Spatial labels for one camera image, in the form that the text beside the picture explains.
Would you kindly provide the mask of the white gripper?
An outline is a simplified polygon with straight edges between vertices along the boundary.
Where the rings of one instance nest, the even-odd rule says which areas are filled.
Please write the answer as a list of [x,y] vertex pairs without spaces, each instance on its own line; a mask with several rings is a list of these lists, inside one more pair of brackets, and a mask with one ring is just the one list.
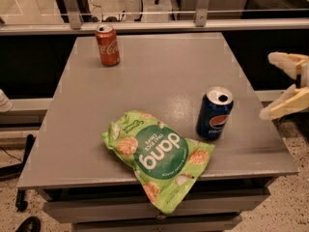
[[309,56],[295,53],[270,52],[268,61],[292,79],[301,74],[300,86],[291,85],[282,95],[260,111],[262,120],[279,119],[309,107]]

